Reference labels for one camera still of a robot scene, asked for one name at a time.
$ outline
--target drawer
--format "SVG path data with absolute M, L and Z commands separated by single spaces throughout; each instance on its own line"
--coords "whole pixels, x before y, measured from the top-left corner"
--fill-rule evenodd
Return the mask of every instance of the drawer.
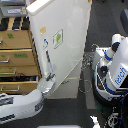
M 9 18 L 8 29 L 0 31 L 0 49 L 31 48 L 29 30 L 12 31 L 14 18 Z
M 0 77 L 39 75 L 36 66 L 0 67 Z
M 35 65 L 32 49 L 0 50 L 0 66 Z
M 36 81 L 0 82 L 0 93 L 28 93 L 37 88 Z

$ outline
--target black floor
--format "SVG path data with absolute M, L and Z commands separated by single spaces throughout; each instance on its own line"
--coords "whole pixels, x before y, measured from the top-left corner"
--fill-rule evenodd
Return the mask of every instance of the black floor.
M 111 37 L 115 33 L 127 36 L 120 22 L 120 13 L 122 9 L 128 7 L 128 1 L 125 0 L 124 3 L 121 0 L 105 0 L 105 3 L 101 1 L 93 0 L 92 3 L 85 52 L 91 52 L 92 44 L 100 47 L 110 46 Z M 80 87 L 84 89 L 84 81 L 80 81 Z M 0 128 L 37 128 L 42 125 L 79 125 L 83 128 L 92 128 L 91 115 L 98 117 L 103 128 L 106 120 L 101 115 L 101 110 L 87 109 L 86 100 L 85 94 L 81 92 L 78 93 L 77 99 L 45 100 L 44 108 L 38 115 L 0 125 Z

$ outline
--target wire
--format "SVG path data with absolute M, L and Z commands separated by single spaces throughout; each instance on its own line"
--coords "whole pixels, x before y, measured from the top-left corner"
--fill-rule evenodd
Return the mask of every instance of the wire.
M 80 87 L 78 88 L 79 89 L 79 91 L 80 92 L 82 92 L 82 93 L 88 93 L 88 92 L 90 92 L 91 91 L 91 89 L 92 89 L 92 83 L 91 83 L 91 81 L 89 81 L 89 80 L 84 80 L 84 79 L 81 79 L 81 78 L 79 78 L 79 77 L 72 77 L 72 78 L 66 78 L 66 80 L 75 80 L 75 79 L 78 79 L 78 80 L 83 80 L 83 81 L 85 81 L 85 82 L 89 82 L 90 83 L 90 88 L 89 88 L 89 90 L 87 90 L 87 91 L 82 91 L 81 89 L 80 89 Z
M 82 91 L 82 90 L 80 89 L 80 87 L 79 87 L 79 91 L 82 92 L 82 93 L 88 93 L 88 92 L 90 92 L 91 89 L 92 89 L 92 83 L 91 83 L 89 80 L 84 80 L 84 81 L 85 81 L 85 82 L 89 82 L 91 86 L 90 86 L 89 90 L 87 90 L 87 91 Z
M 121 103 L 121 118 L 120 118 L 120 123 L 119 123 L 119 128 L 121 127 L 121 123 L 122 123 L 122 108 L 123 108 L 123 103 L 124 103 L 124 99 L 126 97 L 126 95 L 128 94 L 128 91 L 126 91 L 126 93 L 124 94 L 122 103 Z
M 106 2 L 106 0 L 97 0 L 100 4 L 103 4 Z

